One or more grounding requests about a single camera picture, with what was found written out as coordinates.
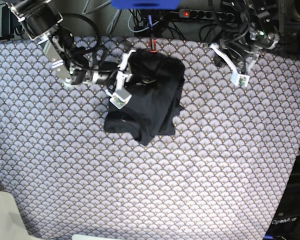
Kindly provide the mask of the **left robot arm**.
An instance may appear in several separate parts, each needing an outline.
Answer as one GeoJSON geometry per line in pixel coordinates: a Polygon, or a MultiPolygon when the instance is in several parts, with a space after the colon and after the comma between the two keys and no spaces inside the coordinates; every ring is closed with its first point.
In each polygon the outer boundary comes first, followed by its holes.
{"type": "Polygon", "coordinates": [[[208,8],[212,19],[221,28],[220,36],[209,47],[215,52],[214,64],[228,66],[239,74],[247,74],[261,57],[263,50],[273,50],[280,41],[280,32],[265,0],[228,0],[229,8],[239,20],[222,20],[212,0],[208,8]]]}

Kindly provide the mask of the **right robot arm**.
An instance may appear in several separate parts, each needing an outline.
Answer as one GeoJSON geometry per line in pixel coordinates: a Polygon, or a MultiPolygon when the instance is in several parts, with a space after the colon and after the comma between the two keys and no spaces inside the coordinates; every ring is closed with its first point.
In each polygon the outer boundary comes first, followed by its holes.
{"type": "Polygon", "coordinates": [[[144,64],[150,59],[150,52],[131,49],[122,55],[119,63],[107,62],[108,50],[102,45],[100,30],[86,16],[60,13],[53,9],[48,0],[7,0],[5,4],[26,35],[38,41],[58,77],[67,85],[112,84],[115,95],[120,98],[131,96],[125,85],[137,74],[132,65],[144,64]],[[65,17],[78,18],[88,23],[94,30],[95,44],[90,48],[77,46],[73,33],[62,25],[65,17]]]}

